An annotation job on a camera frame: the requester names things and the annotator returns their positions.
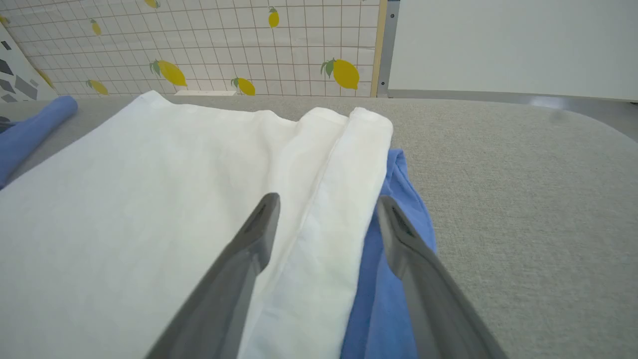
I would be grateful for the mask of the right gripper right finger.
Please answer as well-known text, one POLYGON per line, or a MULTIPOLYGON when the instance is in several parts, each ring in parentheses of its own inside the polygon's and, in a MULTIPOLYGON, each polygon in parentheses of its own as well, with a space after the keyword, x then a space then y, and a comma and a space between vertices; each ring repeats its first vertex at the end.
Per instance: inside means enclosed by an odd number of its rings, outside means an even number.
POLYGON ((394 198, 377 214, 387 263, 402 282, 421 359, 505 359, 506 353, 394 198))

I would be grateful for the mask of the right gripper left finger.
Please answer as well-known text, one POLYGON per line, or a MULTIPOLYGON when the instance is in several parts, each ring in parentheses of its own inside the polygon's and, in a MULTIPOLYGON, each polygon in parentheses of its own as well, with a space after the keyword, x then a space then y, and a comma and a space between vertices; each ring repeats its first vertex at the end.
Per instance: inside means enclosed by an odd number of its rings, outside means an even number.
POLYGON ((280 196, 267 193, 194 287, 147 354, 149 359, 235 359, 253 289, 268 266, 280 196))

